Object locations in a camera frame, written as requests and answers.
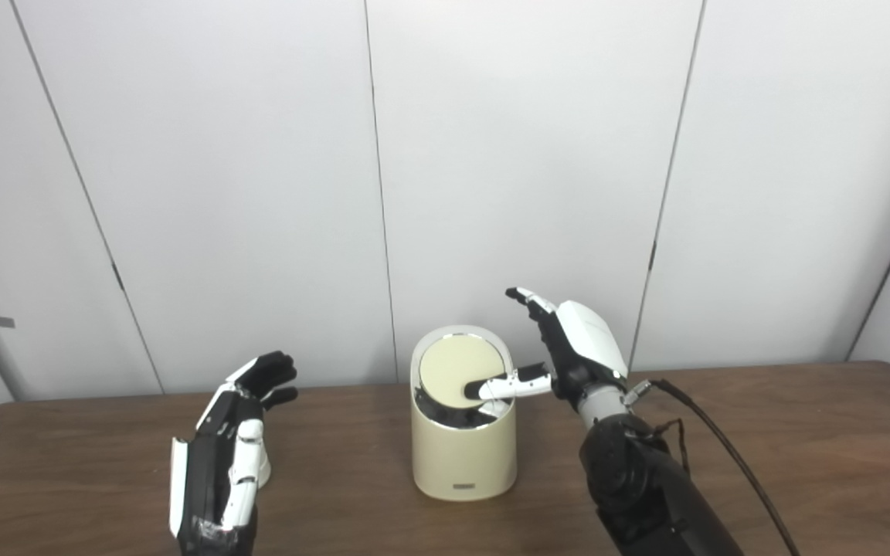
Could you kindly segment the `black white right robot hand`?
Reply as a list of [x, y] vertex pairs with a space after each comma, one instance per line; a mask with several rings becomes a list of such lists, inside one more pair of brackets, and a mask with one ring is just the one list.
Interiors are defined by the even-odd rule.
[[505, 376], [467, 382], [462, 394], [477, 402], [552, 393], [568, 402], [585, 427], [629, 414], [628, 368], [606, 321], [574, 300], [555, 305], [522, 287], [505, 291], [537, 323], [551, 360], [521, 367]]

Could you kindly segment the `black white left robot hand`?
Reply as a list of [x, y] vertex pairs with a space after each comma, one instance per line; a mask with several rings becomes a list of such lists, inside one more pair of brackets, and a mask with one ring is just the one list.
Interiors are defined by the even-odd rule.
[[294, 360], [255, 357], [213, 393], [191, 439], [171, 441], [168, 527], [182, 555], [251, 555], [256, 497], [272, 466], [265, 412], [296, 400]]

